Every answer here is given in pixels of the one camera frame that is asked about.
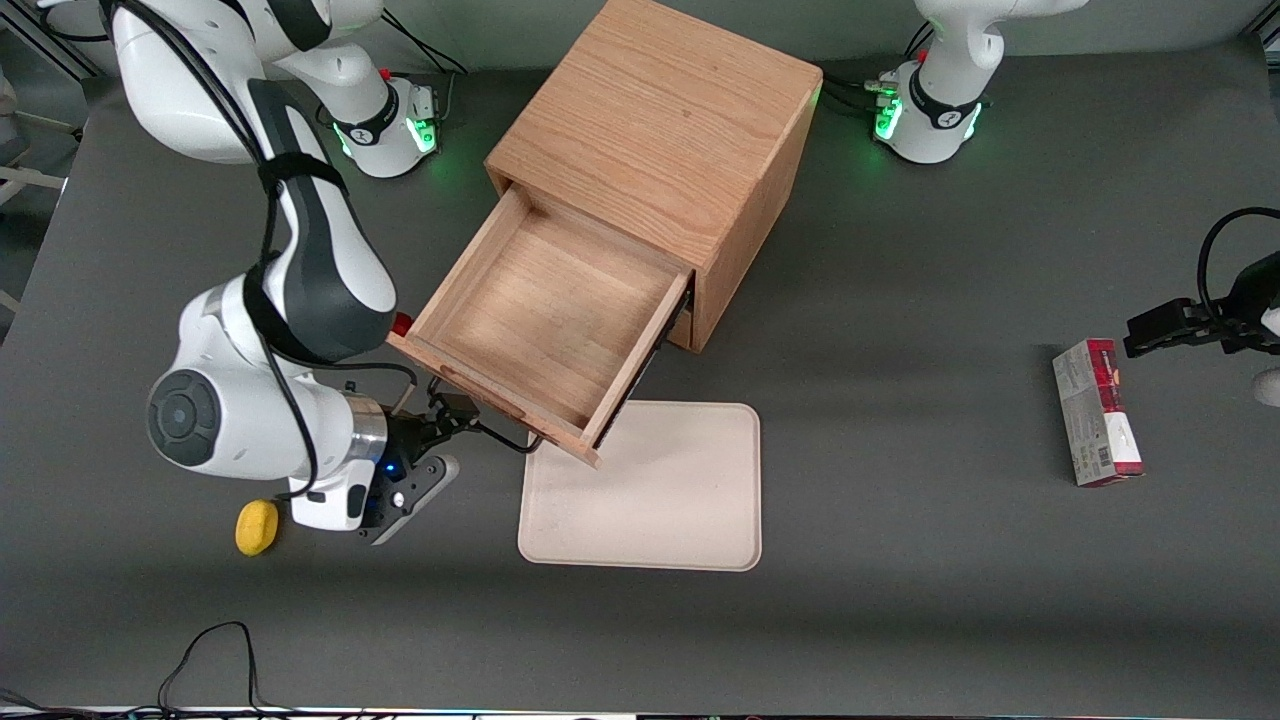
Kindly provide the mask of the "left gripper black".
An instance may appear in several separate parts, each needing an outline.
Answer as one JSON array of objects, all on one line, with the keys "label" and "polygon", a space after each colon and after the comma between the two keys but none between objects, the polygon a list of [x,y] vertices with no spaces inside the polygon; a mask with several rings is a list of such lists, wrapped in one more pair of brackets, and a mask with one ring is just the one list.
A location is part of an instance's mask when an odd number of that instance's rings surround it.
[{"label": "left gripper black", "polygon": [[1174,299],[1126,320],[1125,354],[1217,343],[1224,352],[1279,354],[1279,251],[1244,268],[1222,299]]}]

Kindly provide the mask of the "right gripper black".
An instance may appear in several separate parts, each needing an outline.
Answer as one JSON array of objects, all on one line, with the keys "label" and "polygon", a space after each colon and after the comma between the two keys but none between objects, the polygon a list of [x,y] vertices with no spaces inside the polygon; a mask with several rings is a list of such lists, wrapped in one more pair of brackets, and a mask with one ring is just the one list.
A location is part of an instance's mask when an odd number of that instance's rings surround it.
[{"label": "right gripper black", "polygon": [[438,442],[471,432],[477,405],[466,395],[434,393],[435,418],[398,413],[387,416],[388,437],[376,460],[366,498],[367,523],[408,518],[434,492],[447,486],[447,457],[434,454]]}]

